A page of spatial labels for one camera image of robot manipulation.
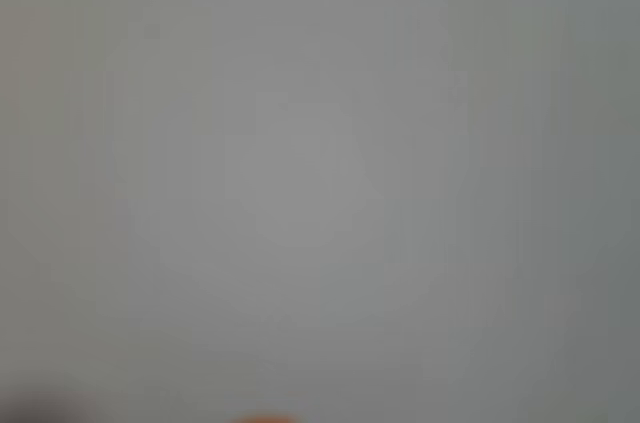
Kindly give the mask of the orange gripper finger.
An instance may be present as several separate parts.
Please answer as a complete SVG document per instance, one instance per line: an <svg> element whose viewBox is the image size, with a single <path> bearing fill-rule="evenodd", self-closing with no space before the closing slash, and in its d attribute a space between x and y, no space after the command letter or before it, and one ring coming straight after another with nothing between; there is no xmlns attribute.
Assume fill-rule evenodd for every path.
<svg viewBox="0 0 640 423"><path fill-rule="evenodd" d="M252 413L234 419L233 423L300 423L300 420L285 413Z"/></svg>

